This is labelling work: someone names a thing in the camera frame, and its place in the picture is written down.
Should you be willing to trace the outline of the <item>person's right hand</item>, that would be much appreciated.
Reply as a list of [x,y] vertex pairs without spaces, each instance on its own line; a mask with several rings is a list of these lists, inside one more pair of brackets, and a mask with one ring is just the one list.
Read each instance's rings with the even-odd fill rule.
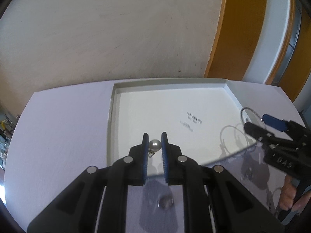
[[302,212],[310,200],[310,194],[306,193],[298,201],[294,202],[294,198],[296,197],[296,188],[292,185],[292,179],[293,178],[289,175],[285,176],[278,205],[284,211],[288,211],[290,209],[291,211]]

